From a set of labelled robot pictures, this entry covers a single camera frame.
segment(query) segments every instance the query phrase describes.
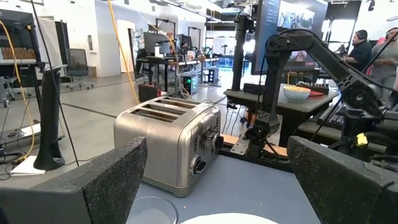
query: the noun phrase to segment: office chair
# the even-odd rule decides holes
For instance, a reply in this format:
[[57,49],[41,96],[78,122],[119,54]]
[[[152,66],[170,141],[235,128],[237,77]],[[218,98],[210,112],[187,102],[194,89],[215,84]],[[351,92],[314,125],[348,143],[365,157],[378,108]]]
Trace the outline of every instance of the office chair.
[[93,83],[84,81],[90,75],[87,66],[86,50],[69,49],[69,55],[66,74],[70,77],[71,85],[67,85],[67,88],[72,90],[75,86],[79,85],[80,88],[81,86],[85,86],[89,90],[90,87],[94,87]]

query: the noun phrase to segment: yellow cable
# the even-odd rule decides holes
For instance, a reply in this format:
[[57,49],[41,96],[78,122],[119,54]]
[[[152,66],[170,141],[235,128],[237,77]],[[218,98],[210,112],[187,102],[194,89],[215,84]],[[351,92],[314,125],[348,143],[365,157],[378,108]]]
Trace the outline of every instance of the yellow cable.
[[120,42],[120,38],[119,38],[119,34],[118,34],[118,27],[116,26],[116,21],[115,21],[115,19],[114,19],[114,14],[113,14],[113,8],[112,8],[111,0],[108,0],[108,6],[109,6],[109,11],[110,11],[111,17],[112,17],[112,23],[113,23],[114,34],[116,35],[116,39],[118,40],[120,52],[122,53],[124,66],[125,66],[125,68],[126,68],[127,76],[129,77],[129,82],[130,82],[130,85],[131,85],[131,88],[132,88],[132,93],[133,93],[133,95],[134,95],[134,97],[135,97],[135,99],[136,99],[137,104],[139,104],[140,101],[139,101],[139,99],[138,99],[138,97],[137,97],[136,89],[135,89],[135,87],[134,87],[134,83],[133,83],[133,81],[132,81],[132,79],[131,79],[131,76],[130,76],[130,69],[129,69],[129,67],[127,66],[127,60],[126,60],[126,57],[124,56],[123,48],[122,48],[122,45],[121,45],[121,42]]
[[30,129],[32,130],[32,144],[30,145],[29,151],[26,153],[26,155],[24,155],[24,156],[18,158],[17,160],[15,160],[15,162],[22,162],[22,161],[24,161],[24,160],[27,158],[27,156],[33,151],[33,147],[34,147],[34,145],[35,145],[35,134],[34,134],[34,132],[33,132],[33,120],[32,120],[32,116],[30,115],[29,104],[28,104],[28,102],[27,102],[27,100],[26,100],[25,93],[24,93],[24,89],[23,89],[23,87],[22,87],[21,77],[19,76],[19,69],[18,69],[18,65],[17,65],[17,57],[16,57],[16,55],[15,55],[14,46],[13,46],[13,44],[12,44],[10,35],[9,35],[9,33],[8,33],[8,30],[7,30],[7,27],[4,25],[4,23],[2,22],[2,20],[0,20],[0,24],[1,24],[2,28],[4,29],[4,31],[6,32],[7,39],[8,39],[8,43],[9,43],[10,48],[11,48],[12,56],[14,57],[14,69],[15,69],[16,74],[17,74],[17,80],[18,80],[18,82],[19,82],[19,88],[21,88],[22,97],[23,97],[23,99],[24,99],[24,102],[25,102],[25,105],[26,105],[26,108],[27,108],[27,114],[28,114],[28,116],[29,116]]

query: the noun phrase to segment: metal frame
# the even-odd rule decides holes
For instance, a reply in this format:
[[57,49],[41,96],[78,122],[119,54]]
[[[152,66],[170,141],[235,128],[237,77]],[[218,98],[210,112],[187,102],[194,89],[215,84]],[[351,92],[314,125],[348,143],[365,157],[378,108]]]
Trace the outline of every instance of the metal frame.
[[252,162],[255,164],[259,164],[262,166],[267,166],[273,169],[279,169],[282,171],[286,171],[286,172],[293,172],[291,166],[290,166],[290,162],[289,159],[281,156],[280,160],[275,159],[276,156],[275,155],[270,155],[267,154],[268,156],[264,156],[264,158],[256,158],[256,157],[251,157],[248,155],[239,155],[236,153],[231,152],[231,149],[234,145],[229,144],[229,143],[224,143],[224,146],[222,149],[220,149],[219,153],[220,155],[223,156],[228,156],[228,157],[232,157],[235,159],[240,159],[242,161],[246,161],[246,162]]

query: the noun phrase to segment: cable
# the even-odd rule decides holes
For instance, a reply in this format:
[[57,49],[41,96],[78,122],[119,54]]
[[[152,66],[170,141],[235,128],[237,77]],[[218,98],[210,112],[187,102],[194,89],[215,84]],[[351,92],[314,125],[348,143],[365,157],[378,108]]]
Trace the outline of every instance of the cable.
[[[20,69],[20,70],[19,70],[19,73],[22,73],[22,66],[20,66],[19,69]],[[11,95],[14,94],[14,82],[15,82],[15,78],[16,78],[15,68],[14,68],[12,71],[13,71],[13,73],[12,73],[13,79],[12,79],[12,84],[11,84]],[[3,132],[4,132],[4,128],[6,127],[6,121],[7,121],[8,112],[9,112],[9,111],[10,111],[10,107],[9,107],[9,105],[8,105],[8,107],[7,107],[7,112],[6,112],[6,116],[4,117],[4,122],[3,122],[3,124],[2,124],[1,133],[0,133],[0,139],[3,139],[3,140],[4,140],[5,145],[7,145],[7,141],[2,137],[2,134],[3,134]]]
[[231,134],[230,134],[231,136],[232,136],[232,132],[234,131],[234,127],[235,127],[236,121],[238,120],[238,117],[239,117],[239,115],[240,115],[241,108],[242,108],[242,105],[239,106],[238,114],[236,115],[235,122],[234,122],[234,124],[232,125],[232,130],[231,130]]
[[[262,57],[261,68],[260,68],[259,86],[261,86],[262,70],[264,69],[265,62],[266,62],[266,53],[264,53],[264,56]],[[257,119],[259,104],[260,104],[260,95],[257,96],[256,111],[255,111],[254,119]]]
[[226,121],[228,120],[228,113],[229,113],[229,108],[226,109],[226,113],[225,113],[224,127],[223,127],[223,131],[221,132],[223,134],[224,134],[224,131],[225,131]]
[[[93,157],[91,157],[91,158],[89,158],[89,159],[80,159],[79,162],[88,162],[88,161],[90,161],[90,160],[92,160],[92,159],[95,159],[95,158],[97,158],[97,157],[98,157],[98,156],[93,156]],[[75,162],[76,162],[76,161],[69,162],[69,163],[65,164],[65,166],[70,165],[70,164],[74,164]]]
[[[26,117],[26,110],[27,110],[27,107],[28,107],[29,105],[30,105],[30,97],[29,97],[29,99],[28,99],[27,106],[25,107],[24,115],[22,116],[22,121],[21,121],[21,125],[19,126],[18,132],[21,131],[22,126],[24,125],[24,121],[25,121],[25,117]],[[17,133],[17,147],[18,147],[18,149],[19,149],[21,152],[23,152],[24,154],[26,154],[26,152],[23,151],[23,150],[21,149],[21,147],[19,146],[19,133]]]
[[228,134],[228,129],[229,129],[229,126],[230,126],[230,124],[231,124],[231,121],[232,121],[232,116],[234,115],[234,111],[232,110],[232,113],[231,113],[231,117],[229,117],[229,123],[228,123],[228,126],[226,127],[226,131],[225,131],[225,133],[227,133]]
[[8,180],[8,179],[11,178],[11,174],[10,174],[10,172],[7,170],[8,167],[10,167],[10,166],[12,166],[12,164],[9,164],[9,165],[6,166],[6,168],[4,169],[4,170],[6,171],[5,174],[0,174],[0,176],[7,175],[7,177],[6,177],[5,179],[0,179],[0,181]]
[[114,34],[116,35],[116,39],[118,40],[119,49],[120,49],[120,52],[122,54],[124,66],[125,66],[126,71],[127,71],[127,76],[129,77],[129,82],[130,82],[130,85],[131,85],[132,94],[134,95],[137,104],[139,104],[140,101],[139,101],[139,99],[137,97],[136,88],[134,87],[134,83],[133,83],[133,81],[131,79],[130,69],[129,69],[129,66],[127,65],[126,56],[124,55],[124,50],[123,50],[121,42],[120,42],[120,38],[119,38],[119,34],[118,34],[118,27],[116,26],[116,21],[114,19],[113,7],[112,7],[111,0],[108,0],[108,6],[109,6],[109,11],[110,11],[111,17],[112,17],[112,25],[113,25]]
[[[44,35],[43,35],[43,30],[42,30],[41,25],[40,25],[40,22],[39,22],[39,17],[37,16],[36,7],[35,7],[35,4],[34,4],[33,0],[30,0],[30,3],[32,3],[33,14],[34,14],[35,19],[36,19],[36,21],[37,21],[37,28],[39,28],[39,33],[40,33],[40,37],[42,38],[42,41],[43,41],[43,46],[44,46],[44,49],[45,49],[45,54],[46,54],[46,56],[47,56],[47,59],[49,60],[50,70],[51,70],[51,72],[53,73],[52,64],[51,64],[51,59],[50,59],[50,54],[49,54],[49,50],[48,50],[48,48],[47,48],[47,44],[45,43],[45,39],[44,39]],[[65,127],[66,127],[66,129],[67,129],[69,141],[70,141],[70,144],[71,144],[71,146],[72,146],[73,155],[75,156],[75,160],[76,160],[77,166],[79,166],[79,162],[78,162],[78,159],[77,159],[75,146],[73,145],[73,140],[72,140],[72,136],[71,136],[70,131],[69,131],[69,127],[68,127],[67,119],[66,119],[66,117],[65,117],[65,113],[63,112],[62,103],[61,103],[61,99],[60,99],[60,90],[58,89],[57,82],[55,81],[55,75],[52,75],[52,81],[53,81],[53,84],[54,84],[55,92],[56,92],[56,94],[57,94],[57,100],[58,100],[58,104],[59,104],[59,107],[60,107],[60,110],[61,110],[62,119],[63,119],[63,122],[65,123]],[[26,159],[27,156],[28,156],[28,155],[32,152],[32,150],[33,150],[34,139],[35,139],[35,137],[34,137],[34,132],[33,132],[33,127],[32,127],[32,133],[33,133],[32,147],[31,147],[30,150],[26,153],[26,155],[23,157],[23,160]]]
[[[9,43],[10,48],[11,48],[12,56],[14,57],[14,69],[15,69],[15,71],[16,71],[17,80],[18,80],[18,82],[19,82],[19,84],[20,84],[20,89],[21,89],[22,97],[23,97],[23,99],[24,99],[24,103],[25,103],[25,105],[27,105],[27,113],[28,113],[28,116],[29,116],[30,129],[31,129],[32,133],[34,134],[34,131],[33,131],[33,120],[32,120],[32,116],[30,115],[29,105],[28,105],[28,103],[27,103],[27,101],[26,101],[24,89],[23,89],[23,87],[22,87],[22,81],[21,81],[22,79],[21,79],[21,77],[20,77],[20,75],[19,75],[19,70],[18,70],[18,65],[17,65],[17,57],[16,57],[16,55],[15,55],[14,46],[13,46],[13,44],[12,44],[10,35],[9,35],[9,33],[8,33],[8,30],[7,30],[7,27],[4,25],[4,23],[2,22],[2,20],[0,20],[0,25],[2,26],[2,28],[4,29],[4,31],[5,31],[5,33],[6,33],[6,36],[7,36],[7,39],[8,39],[8,43]],[[28,153],[32,152],[34,144],[35,144],[35,138],[32,138],[32,144],[30,145],[30,149],[29,149]],[[23,160],[26,159],[26,156],[27,156],[27,155],[24,155],[24,156],[18,158],[18,159],[16,160],[16,162],[22,162]]]
[[[340,99],[337,101],[337,103],[333,106],[333,108],[328,112],[328,114],[325,117],[325,121],[327,121],[329,119],[329,117],[335,112],[336,108],[338,107],[338,105],[343,101],[343,97],[341,96]],[[312,135],[310,141],[313,141],[315,139],[315,136],[318,134],[318,132],[321,130],[321,128],[323,127],[323,124],[319,125],[318,129],[314,132],[314,134]]]

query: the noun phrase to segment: window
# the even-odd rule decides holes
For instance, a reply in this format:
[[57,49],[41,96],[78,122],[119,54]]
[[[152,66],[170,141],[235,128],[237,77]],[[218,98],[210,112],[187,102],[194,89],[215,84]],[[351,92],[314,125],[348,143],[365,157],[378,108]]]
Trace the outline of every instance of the window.
[[323,32],[322,40],[323,41],[326,41],[326,37],[327,37],[327,34],[329,32],[329,25],[330,25],[330,20],[329,19],[323,21],[323,24],[322,24],[322,32]]
[[349,42],[353,33],[355,21],[346,19],[334,20],[331,24],[331,42]]

